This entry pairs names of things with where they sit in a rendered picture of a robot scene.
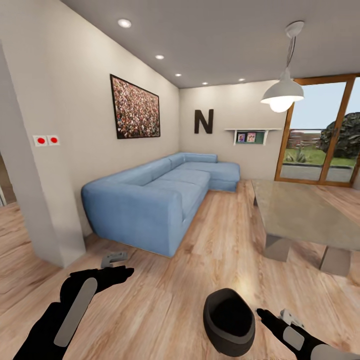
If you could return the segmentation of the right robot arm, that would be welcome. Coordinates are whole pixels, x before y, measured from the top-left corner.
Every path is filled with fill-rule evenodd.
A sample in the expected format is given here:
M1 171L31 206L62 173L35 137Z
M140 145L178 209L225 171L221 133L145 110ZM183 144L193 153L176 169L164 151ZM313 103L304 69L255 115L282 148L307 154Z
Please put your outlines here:
M296 355L297 360L360 360L360 354L341 351L308 334L305 324L287 308L276 317L258 308L261 322Z

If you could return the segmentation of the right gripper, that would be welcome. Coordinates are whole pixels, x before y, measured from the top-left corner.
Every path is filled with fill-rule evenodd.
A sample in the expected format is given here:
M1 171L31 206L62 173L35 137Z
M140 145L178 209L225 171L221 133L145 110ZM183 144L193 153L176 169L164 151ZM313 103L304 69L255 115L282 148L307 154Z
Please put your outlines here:
M280 337L278 336L278 328L281 324L285 324L283 320L276 317L268 309L263 310L262 308L258 308L256 311L258 315L261 317L261 322L264 325L266 325L272 331L272 333L280 340Z

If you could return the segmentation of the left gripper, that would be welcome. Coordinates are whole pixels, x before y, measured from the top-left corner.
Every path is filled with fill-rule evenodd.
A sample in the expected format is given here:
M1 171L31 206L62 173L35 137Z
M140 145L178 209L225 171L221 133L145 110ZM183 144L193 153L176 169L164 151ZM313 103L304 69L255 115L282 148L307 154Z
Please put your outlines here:
M107 267L99 269L99 271L104 271L107 275L107 283L103 290L111 287L112 285L122 284L127 278L131 277L134 273L134 268L126 268L123 266L117 267Z

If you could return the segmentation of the cauldron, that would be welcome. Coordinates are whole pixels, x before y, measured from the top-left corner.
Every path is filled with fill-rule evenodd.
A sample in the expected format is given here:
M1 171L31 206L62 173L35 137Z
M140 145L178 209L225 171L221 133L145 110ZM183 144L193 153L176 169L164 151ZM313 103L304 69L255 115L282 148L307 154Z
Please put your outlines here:
M207 296L203 306L203 325L214 348L228 357L243 356L253 346L255 315L232 288L222 288Z

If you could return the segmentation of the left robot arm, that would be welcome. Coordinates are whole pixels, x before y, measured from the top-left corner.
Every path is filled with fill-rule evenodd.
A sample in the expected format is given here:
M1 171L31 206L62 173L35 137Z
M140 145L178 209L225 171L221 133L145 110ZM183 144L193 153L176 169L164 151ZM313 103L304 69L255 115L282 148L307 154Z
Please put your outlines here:
M129 258L127 251L108 253L102 257L103 269L72 272L63 282L60 302L48 306L13 360L62 360L94 295L134 273L134 268L112 264Z

